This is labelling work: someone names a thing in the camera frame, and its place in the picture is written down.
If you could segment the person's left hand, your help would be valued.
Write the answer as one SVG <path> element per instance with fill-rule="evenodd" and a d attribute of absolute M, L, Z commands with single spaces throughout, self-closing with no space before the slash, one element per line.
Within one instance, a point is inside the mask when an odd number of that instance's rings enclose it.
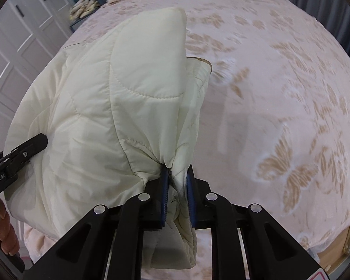
<path fill-rule="evenodd" d="M 11 225 L 9 213 L 0 199 L 0 242 L 5 255 L 14 256 L 19 251 L 19 240 Z"/>

